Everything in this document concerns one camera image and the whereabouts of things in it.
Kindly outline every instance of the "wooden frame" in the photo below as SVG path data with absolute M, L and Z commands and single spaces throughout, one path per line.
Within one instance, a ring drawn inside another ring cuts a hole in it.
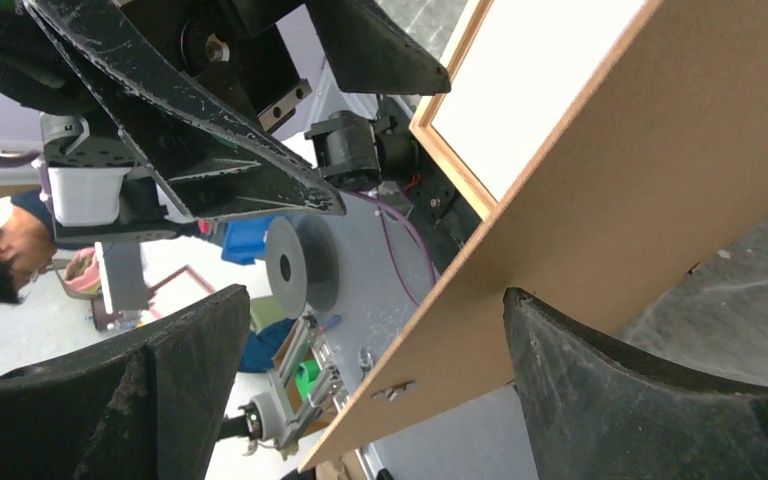
M 506 288 L 610 333 L 766 216 L 768 0 L 649 0 L 302 468 L 511 382 Z
M 441 58 L 441 63 L 449 71 L 453 83 L 492 4 L 493 0 L 469 0 L 460 21 L 455 26 L 452 38 Z M 434 128 L 434 117 L 445 98 L 446 95 L 423 97 L 411 120 L 410 131 L 478 216 L 482 219 L 487 218 L 496 206 L 496 199 L 440 135 L 440 132 Z
M 182 275 L 188 276 L 193 282 L 195 282 L 196 285 L 201 288 L 202 292 L 204 293 L 204 296 L 216 293 L 216 289 L 213 288 L 213 286 L 208 283 L 207 280 L 204 279 L 200 274 L 198 274 L 193 268 L 189 265 L 184 265 L 183 267 L 179 268 L 178 270 L 175 270 L 171 274 L 169 274 L 166 278 L 155 284 L 154 286 L 149 288 L 149 313 L 151 313 L 152 317 L 154 317 L 155 320 L 160 320 L 161 318 L 170 315 L 173 312 L 160 312 L 156 307 L 157 302 L 157 294 L 160 292 L 160 290 L 165 287 L 166 285 L 169 285 L 173 281 L 177 280 Z

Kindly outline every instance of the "person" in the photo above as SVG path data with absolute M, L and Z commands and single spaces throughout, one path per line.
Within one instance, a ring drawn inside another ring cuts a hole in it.
M 54 239 L 54 220 L 40 199 L 40 189 L 14 195 L 10 198 L 13 209 L 0 227 L 0 303 L 19 305 L 19 291 L 45 273 L 57 250 L 80 250 L 91 245 L 57 242 Z M 170 213 L 167 219 L 178 225 L 179 236 L 198 237 L 222 245 L 224 225 L 202 232 L 197 221 L 170 209 L 171 202 L 161 195 Z

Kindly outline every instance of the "blue bin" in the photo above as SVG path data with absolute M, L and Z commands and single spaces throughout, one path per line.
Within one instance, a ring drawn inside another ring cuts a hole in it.
M 222 260 L 238 265 L 254 265 L 266 251 L 266 231 L 276 217 L 259 217 L 238 220 L 228 224 Z

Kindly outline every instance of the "metal clamp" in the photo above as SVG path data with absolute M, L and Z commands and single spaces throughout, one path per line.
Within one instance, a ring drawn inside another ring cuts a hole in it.
M 342 378 L 337 367 L 330 365 L 320 372 L 299 411 L 293 418 L 287 420 L 287 428 L 284 429 L 281 438 L 276 441 L 279 450 L 298 442 L 307 428 L 322 414 L 325 404 L 342 385 Z
M 299 364 L 307 354 L 310 348 L 310 342 L 313 338 L 313 329 L 316 319 L 310 315 L 304 315 L 296 320 L 296 326 L 293 333 L 293 339 L 287 348 L 287 355 L 281 366 L 278 368 L 278 377 L 281 379 L 281 385 L 284 388 L 290 384 L 290 380 L 299 368 Z
M 409 382 L 400 383 L 398 385 L 385 388 L 384 390 L 379 390 L 372 394 L 372 399 L 389 400 L 391 402 L 395 402 L 403 393 L 412 392 L 418 387 L 419 386 L 416 384 L 416 382 L 411 380 Z

